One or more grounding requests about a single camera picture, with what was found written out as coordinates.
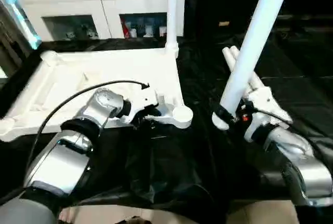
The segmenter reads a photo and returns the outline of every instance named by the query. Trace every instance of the wire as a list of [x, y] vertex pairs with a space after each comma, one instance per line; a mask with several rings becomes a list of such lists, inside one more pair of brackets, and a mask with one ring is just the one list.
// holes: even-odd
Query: wire
[[83, 93], [86, 93], [87, 91], [90, 91], [90, 90], [93, 90], [93, 89], [96, 89], [96, 88], [99, 88], [99, 87], [102, 87], [102, 86], [106, 86], [106, 85], [112, 85], [112, 84], [117, 84], [117, 83], [131, 83], [131, 84], [138, 84], [138, 85], [141, 85], [142, 86], [142, 89], [144, 88], [147, 88], [149, 87], [149, 85], [146, 85], [144, 83], [141, 83], [141, 82], [138, 82], [138, 81], [133, 81], [133, 80], [116, 80], [116, 81], [109, 81], [109, 82], [105, 82], [105, 83], [102, 83], [102, 84], [98, 84], [98, 85], [94, 85], [94, 86], [91, 86], [91, 87], [88, 87], [84, 90], [81, 90], [79, 91], [78, 93], [75, 93], [73, 96], [67, 98], [65, 101], [63, 101], [60, 105], [58, 105], [57, 107], [55, 107], [54, 110], [51, 111], [51, 113], [46, 117], [46, 119], [44, 120], [44, 122], [41, 124], [40, 128], [38, 129], [37, 131], [37, 134], [36, 134], [36, 138], [35, 138], [35, 141], [31, 147], [31, 150], [30, 150], [30, 154], [28, 156], [28, 160], [27, 160], [27, 167], [25, 168], [25, 178], [27, 177], [27, 174], [28, 174], [28, 170], [29, 170], [29, 166], [31, 164], [31, 161], [32, 161], [32, 157], [33, 157], [33, 152], [34, 152], [34, 149], [36, 147], [36, 144], [38, 143], [38, 140], [42, 134], [42, 131], [43, 129], [45, 128], [47, 122], [51, 119], [51, 117], [57, 112], [59, 111], [66, 103], [68, 103], [69, 101], [73, 100], [74, 98], [76, 98], [77, 96], [83, 94]]
[[329, 170], [330, 174], [333, 176], [333, 173], [332, 173], [332, 171], [331, 171], [331, 169], [329, 167], [329, 162], [325, 158], [323, 152], [321, 151], [321, 149], [319, 148], [319, 146], [314, 141], [312, 141], [303, 131], [301, 131], [299, 128], [295, 127], [289, 121], [283, 119], [282, 117], [280, 117], [280, 116], [278, 116], [278, 115], [276, 115], [274, 113], [271, 113], [269, 111], [260, 110], [258, 108], [254, 108], [253, 110], [254, 110], [254, 112], [260, 112], [260, 113], [263, 113], [265, 115], [268, 115], [268, 116], [271, 116], [271, 117], [274, 117], [274, 118], [280, 120], [281, 122], [287, 124], [290, 127], [290, 129], [292, 129], [293, 131], [295, 131], [298, 135], [302, 136], [311, 145], [311, 147], [313, 148], [313, 150], [319, 156], [319, 160], [321, 160], [321, 162], [323, 162], [323, 164]]

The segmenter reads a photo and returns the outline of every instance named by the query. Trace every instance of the white pole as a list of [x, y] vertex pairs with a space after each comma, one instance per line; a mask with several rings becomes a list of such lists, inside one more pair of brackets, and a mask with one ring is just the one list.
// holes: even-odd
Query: white pole
[[[230, 48], [230, 51], [231, 51], [234, 59], [237, 60], [238, 55], [239, 55], [239, 50], [237, 49], [237, 47], [236, 46], [232, 46]], [[256, 90], [256, 89], [258, 89], [260, 87], [265, 87], [264, 83], [261, 81], [261, 79], [258, 77], [258, 75], [255, 72], [252, 73], [252, 76], [251, 76], [251, 79], [249, 81], [249, 84], [250, 84], [250, 86], [251, 86], [251, 88], [253, 90]]]
[[[271, 32], [283, 0], [259, 0], [251, 23], [246, 32], [235, 69], [232, 71], [224, 89], [220, 105], [235, 116], [238, 104], [247, 88], [248, 81], [260, 57], [262, 49]], [[215, 113], [212, 120], [219, 129], [229, 126], [221, 121]]]
[[178, 51], [176, 32], [177, 0], [168, 0], [168, 22], [166, 30], [166, 50]]

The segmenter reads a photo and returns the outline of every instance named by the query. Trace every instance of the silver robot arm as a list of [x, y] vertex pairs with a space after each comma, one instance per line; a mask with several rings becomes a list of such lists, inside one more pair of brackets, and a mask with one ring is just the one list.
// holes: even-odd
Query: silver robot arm
[[153, 89], [145, 88], [131, 102], [108, 89], [98, 89], [76, 116], [61, 125], [44, 150], [32, 162], [23, 195], [0, 207], [2, 224], [56, 223], [61, 201], [81, 183], [89, 167], [88, 154], [108, 118], [130, 123], [145, 107], [156, 106]]
[[[239, 53], [232, 47], [232, 57], [226, 48], [223, 49], [232, 73], [212, 121], [221, 130], [243, 130], [246, 141], [257, 142], [271, 155], [282, 171], [295, 205], [328, 206], [333, 204], [329, 169], [314, 156], [309, 141], [287, 129], [288, 125], [283, 122], [292, 122], [290, 116], [276, 103], [271, 89], [254, 73], [283, 1], [259, 0]], [[266, 114], [254, 109], [264, 110]], [[277, 121], [269, 116], [272, 114], [285, 121]]]

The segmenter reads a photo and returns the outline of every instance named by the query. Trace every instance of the white plastic tray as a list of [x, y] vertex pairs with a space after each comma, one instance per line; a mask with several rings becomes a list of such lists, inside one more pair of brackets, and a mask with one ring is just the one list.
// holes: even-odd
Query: white plastic tray
[[[42, 62], [30, 78], [25, 89], [5, 118], [0, 120], [0, 139], [12, 141], [18, 136], [35, 134], [46, 116], [66, 98], [89, 86], [114, 80], [136, 80], [157, 91], [161, 121], [170, 118], [181, 122], [186, 128], [193, 117], [184, 106], [178, 79], [175, 53], [161, 49], [114, 50], [95, 52], [57, 53], [47, 51], [41, 55]], [[129, 98], [141, 90], [135, 84], [106, 86]], [[78, 96], [48, 122], [44, 133], [60, 131], [60, 125], [71, 119], [85, 105], [94, 91]], [[110, 119], [107, 128], [121, 127], [116, 119]]]

